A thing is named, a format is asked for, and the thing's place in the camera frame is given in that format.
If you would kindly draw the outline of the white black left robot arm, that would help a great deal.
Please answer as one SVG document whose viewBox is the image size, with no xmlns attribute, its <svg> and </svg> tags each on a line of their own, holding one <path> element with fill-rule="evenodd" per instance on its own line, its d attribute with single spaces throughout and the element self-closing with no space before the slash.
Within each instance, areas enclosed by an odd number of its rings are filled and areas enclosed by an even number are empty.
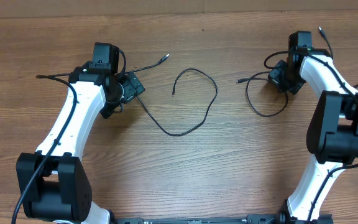
<svg viewBox="0 0 358 224">
<path fill-rule="evenodd" d="M 68 87 L 58 118 L 34 153 L 22 153 L 16 162 L 20 209 L 29 218 L 56 223 L 115 223 L 113 212 L 93 202 L 91 184 L 82 165 L 87 138 L 98 115 L 108 118 L 145 88 L 133 73 L 119 69 L 124 52 L 107 43 L 95 43 L 93 58 L 68 74 L 47 79 Z"/>
</svg>

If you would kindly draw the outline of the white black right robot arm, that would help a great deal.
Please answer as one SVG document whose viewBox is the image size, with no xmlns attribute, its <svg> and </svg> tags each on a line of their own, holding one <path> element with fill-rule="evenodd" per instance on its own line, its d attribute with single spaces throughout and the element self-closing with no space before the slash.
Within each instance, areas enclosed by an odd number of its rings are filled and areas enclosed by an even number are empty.
<svg viewBox="0 0 358 224">
<path fill-rule="evenodd" d="M 358 90 L 340 75 L 329 50 L 312 46 L 311 32 L 292 33 L 286 54 L 268 80 L 292 94 L 308 83 L 319 100 L 306 134 L 310 160 L 274 222 L 332 223 L 319 210 L 340 174 L 358 167 Z"/>
</svg>

